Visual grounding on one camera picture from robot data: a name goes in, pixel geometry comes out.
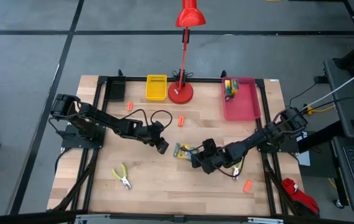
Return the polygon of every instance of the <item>lamp shade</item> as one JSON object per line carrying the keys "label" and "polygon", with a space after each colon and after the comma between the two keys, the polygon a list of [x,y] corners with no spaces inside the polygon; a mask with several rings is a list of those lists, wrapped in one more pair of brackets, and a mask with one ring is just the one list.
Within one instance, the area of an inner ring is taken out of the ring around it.
{"label": "lamp shade", "polygon": [[206,24],[206,20],[197,9],[196,0],[182,0],[182,11],[179,13],[176,27],[200,26]]}

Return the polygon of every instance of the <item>green-handled pliers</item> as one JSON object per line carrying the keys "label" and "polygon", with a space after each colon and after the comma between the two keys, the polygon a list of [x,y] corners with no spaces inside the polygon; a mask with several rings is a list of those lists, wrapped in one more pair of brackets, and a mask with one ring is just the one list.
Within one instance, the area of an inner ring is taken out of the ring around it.
{"label": "green-handled pliers", "polygon": [[121,163],[121,169],[123,170],[123,177],[120,177],[119,174],[117,174],[115,169],[112,169],[112,173],[116,179],[120,180],[123,183],[123,185],[127,188],[127,190],[130,190],[131,184],[127,180],[127,168],[123,163]]}

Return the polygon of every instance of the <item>wooden table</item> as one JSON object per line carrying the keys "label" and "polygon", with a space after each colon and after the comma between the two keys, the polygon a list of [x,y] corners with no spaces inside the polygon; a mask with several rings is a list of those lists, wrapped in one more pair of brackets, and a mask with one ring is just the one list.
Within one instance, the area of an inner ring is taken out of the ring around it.
{"label": "wooden table", "polygon": [[[92,103],[98,76],[82,76],[77,90],[82,101]],[[273,118],[284,109],[281,86],[278,80],[264,80],[268,107]],[[108,213],[156,213],[186,215],[269,215],[269,205],[264,182],[261,154],[256,148],[246,156],[243,171],[237,182],[218,171],[208,175],[201,168],[193,169],[189,161],[173,157],[176,142],[201,145],[202,141],[213,138],[218,146],[239,141],[254,133],[254,121],[225,121],[221,103],[220,83],[192,83],[195,94],[191,102],[176,105],[169,99],[147,101],[146,82],[127,82],[125,101],[110,103],[107,113],[122,117],[130,113],[127,103],[134,103],[133,110],[144,109],[148,119],[156,110],[167,110],[172,116],[172,124],[162,133],[170,144],[164,155],[154,147],[141,142],[122,139],[111,130],[106,131],[103,148],[100,150],[96,166],[91,212]],[[265,124],[261,107],[261,119]],[[185,124],[178,127],[178,117],[185,116]],[[143,119],[142,113],[132,116]],[[165,113],[154,117],[162,124],[169,122]],[[48,208],[58,205],[76,181],[82,150],[72,149],[59,161]],[[293,179],[301,190],[302,179],[297,161],[286,153],[279,153],[282,178]],[[128,168],[128,179],[132,190],[126,190],[115,180],[112,168],[121,172],[120,163]],[[242,191],[246,181],[253,181],[250,193]],[[82,207],[85,186],[82,188],[78,208]],[[277,212],[281,212],[280,200],[273,186]]]}

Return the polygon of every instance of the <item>yellow box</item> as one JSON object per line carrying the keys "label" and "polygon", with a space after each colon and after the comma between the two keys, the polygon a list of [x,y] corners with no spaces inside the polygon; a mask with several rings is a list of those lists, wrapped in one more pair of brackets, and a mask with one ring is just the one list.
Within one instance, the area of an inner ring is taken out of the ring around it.
{"label": "yellow box", "polygon": [[167,75],[148,75],[146,78],[146,98],[165,100],[167,97]]}

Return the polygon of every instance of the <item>orange foam piece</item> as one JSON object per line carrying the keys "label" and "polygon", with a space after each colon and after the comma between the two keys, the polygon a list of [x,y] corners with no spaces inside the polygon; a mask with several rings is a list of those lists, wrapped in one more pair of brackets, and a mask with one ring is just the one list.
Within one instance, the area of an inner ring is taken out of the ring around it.
{"label": "orange foam piece", "polygon": [[128,103],[128,111],[132,111],[133,110],[133,103],[129,102]]}
{"label": "orange foam piece", "polygon": [[178,127],[182,127],[184,125],[184,116],[179,116],[179,119],[178,119]]}
{"label": "orange foam piece", "polygon": [[243,187],[243,191],[248,193],[251,189],[251,185],[252,185],[252,181],[251,180],[247,180],[246,184],[245,184],[245,187]]}

